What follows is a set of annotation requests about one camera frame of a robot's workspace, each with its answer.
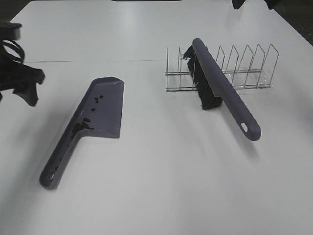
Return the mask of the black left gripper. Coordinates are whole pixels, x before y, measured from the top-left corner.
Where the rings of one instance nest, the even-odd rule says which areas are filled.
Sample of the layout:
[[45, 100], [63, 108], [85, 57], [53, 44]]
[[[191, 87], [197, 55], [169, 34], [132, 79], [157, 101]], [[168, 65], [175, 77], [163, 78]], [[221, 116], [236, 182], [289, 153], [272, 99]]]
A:
[[29, 106], [38, 102], [36, 84], [42, 84], [45, 74], [42, 69], [26, 65], [13, 65], [12, 72], [0, 72], [0, 91], [13, 90], [12, 93], [21, 97]]

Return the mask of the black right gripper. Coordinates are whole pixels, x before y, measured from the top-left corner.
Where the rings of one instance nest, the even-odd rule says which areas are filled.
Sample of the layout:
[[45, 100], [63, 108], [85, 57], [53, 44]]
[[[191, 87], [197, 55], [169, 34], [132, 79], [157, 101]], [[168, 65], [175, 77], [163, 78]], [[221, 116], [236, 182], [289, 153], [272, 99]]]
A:
[[245, 3], [246, 0], [232, 0], [232, 5], [234, 9], [240, 9], [241, 6]]

